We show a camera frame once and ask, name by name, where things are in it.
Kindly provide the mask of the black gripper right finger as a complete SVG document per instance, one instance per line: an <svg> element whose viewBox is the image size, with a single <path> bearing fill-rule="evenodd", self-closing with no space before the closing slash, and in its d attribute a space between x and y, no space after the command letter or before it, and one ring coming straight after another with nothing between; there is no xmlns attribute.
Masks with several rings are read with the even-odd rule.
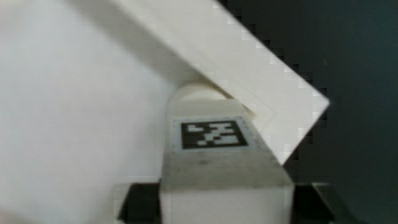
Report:
<svg viewBox="0 0 398 224"><path fill-rule="evenodd" d="M351 214L326 183L294 185L291 224L344 224Z"/></svg>

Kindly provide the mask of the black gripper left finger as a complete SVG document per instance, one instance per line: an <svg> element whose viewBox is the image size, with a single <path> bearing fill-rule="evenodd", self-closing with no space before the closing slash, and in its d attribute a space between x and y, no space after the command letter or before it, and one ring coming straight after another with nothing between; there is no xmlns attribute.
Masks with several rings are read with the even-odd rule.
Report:
<svg viewBox="0 0 398 224"><path fill-rule="evenodd" d="M132 183L116 214L120 224L161 224L159 184Z"/></svg>

